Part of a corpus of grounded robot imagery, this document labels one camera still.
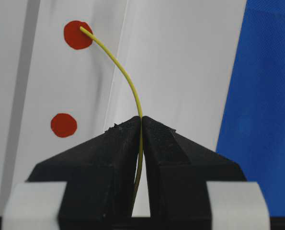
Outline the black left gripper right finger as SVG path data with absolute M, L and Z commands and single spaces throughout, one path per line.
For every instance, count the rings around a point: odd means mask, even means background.
M 150 216 L 161 230 L 209 230 L 207 181 L 245 181 L 240 166 L 148 116 L 142 118 Z

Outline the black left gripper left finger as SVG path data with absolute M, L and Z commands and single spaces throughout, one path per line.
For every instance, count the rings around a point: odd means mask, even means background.
M 109 230 L 132 215 L 141 131 L 138 116 L 38 163 L 29 182 L 66 182 L 62 230 Z

